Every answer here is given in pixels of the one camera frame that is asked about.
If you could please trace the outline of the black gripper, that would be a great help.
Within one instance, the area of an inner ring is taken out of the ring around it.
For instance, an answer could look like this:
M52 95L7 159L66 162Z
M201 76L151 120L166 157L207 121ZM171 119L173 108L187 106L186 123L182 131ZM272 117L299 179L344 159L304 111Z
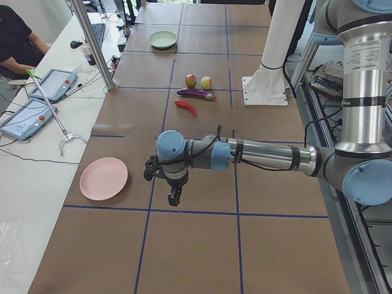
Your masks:
M166 181L171 187L170 194L168 195L168 204L170 206L178 206L182 188L187 183L187 176L182 176L178 179L167 178Z

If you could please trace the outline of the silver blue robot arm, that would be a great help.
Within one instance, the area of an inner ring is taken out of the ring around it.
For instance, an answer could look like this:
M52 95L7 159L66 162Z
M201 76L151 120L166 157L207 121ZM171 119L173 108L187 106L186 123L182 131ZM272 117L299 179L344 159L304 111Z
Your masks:
M299 148L218 134L186 139L167 130L156 139L156 153L146 162L144 177L168 182L169 204L178 205L190 168L221 171L232 163L303 172L326 180L362 205L391 199L391 147L383 138L391 2L318 1L313 35L318 44L344 46L340 142L332 148Z

